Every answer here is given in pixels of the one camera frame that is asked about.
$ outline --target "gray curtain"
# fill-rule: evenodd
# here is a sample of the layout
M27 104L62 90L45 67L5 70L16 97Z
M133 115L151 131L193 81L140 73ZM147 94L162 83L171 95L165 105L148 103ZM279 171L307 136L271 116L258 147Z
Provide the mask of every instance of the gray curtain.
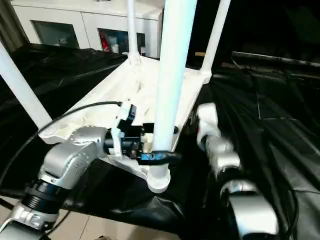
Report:
M0 41L9 53L29 42L10 0L0 0Z

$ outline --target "black fabric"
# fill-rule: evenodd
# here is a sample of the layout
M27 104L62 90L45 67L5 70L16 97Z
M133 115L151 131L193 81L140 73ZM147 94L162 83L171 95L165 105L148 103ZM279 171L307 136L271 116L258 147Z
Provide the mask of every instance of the black fabric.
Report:
M320 237L319 87L317 79L218 71L203 86L196 103L215 102L219 128L233 142L247 174L275 207L282 236L294 212L283 177L289 181L299 201L297 239ZM211 216L224 213L215 191L211 173L206 194ZM223 216L220 221L211 219L211 239L221 237L212 226L225 226L223 221Z
M69 109L125 59L91 49L40 45L24 47L14 56L52 117ZM3 170L36 127L4 81L0 84ZM277 73L253 77L221 69L203 86L195 104L195 108L201 103L216 104L219 128L275 207L282 236L294 212L285 177L299 201L294 235L320 238L319 91L320 82L311 77L296 79ZM170 166L171 182L164 193L154 194L144 180L96 160L64 207L177 233L182 239L227 239L226 212L218 201L206 156L196 145L196 134L195 126L183 131L177 147L183 160ZM0 193L21 198L50 147L40 139L30 144L13 164Z

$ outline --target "white plastic stand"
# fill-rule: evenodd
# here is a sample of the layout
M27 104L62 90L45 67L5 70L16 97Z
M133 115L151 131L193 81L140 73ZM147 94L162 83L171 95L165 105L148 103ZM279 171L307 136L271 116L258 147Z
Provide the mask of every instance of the white plastic stand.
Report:
M215 16L208 46L205 51L200 73L205 77L205 84L209 83L212 76L211 68L214 63L221 33L224 28L231 0L220 0L219 8Z
M135 0L126 0L128 8L128 38L129 38L129 60L133 65L140 64L140 54L138 51L138 41L136 32L136 9Z
M207 53L200 71L185 68L197 0L166 0L160 62L139 56L135 30L135 2L127 0L129 56L70 110L101 101L121 101L137 107L133 125L155 123L154 136L147 134L144 146L152 150L174 151L198 94L211 76L211 67L228 12L230 0L221 0ZM38 127L51 118L34 95L3 46L0 48L0 74ZM41 138L49 144L63 142L86 125L111 128L118 113L115 105L97 106L74 113L44 131ZM168 165L141 166L126 157L102 158L116 167L143 178L151 191L161 193L170 182Z
M0 75L38 128L52 119L0 41Z

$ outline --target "red object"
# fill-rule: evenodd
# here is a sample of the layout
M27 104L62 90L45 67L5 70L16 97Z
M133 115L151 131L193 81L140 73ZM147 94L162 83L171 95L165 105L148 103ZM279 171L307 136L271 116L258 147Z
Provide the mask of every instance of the red object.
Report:
M101 40L101 45L102 45L102 51L110 52L109 44L108 44L108 41L107 41L104 33L101 31L101 32L99 32L99 34L100 34L100 40Z

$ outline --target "glass cabinet door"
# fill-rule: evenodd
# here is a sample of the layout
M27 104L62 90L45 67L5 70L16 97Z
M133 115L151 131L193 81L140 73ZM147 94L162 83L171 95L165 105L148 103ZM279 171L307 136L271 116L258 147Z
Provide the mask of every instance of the glass cabinet door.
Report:
M72 24L31 21L42 44L69 48L79 48Z

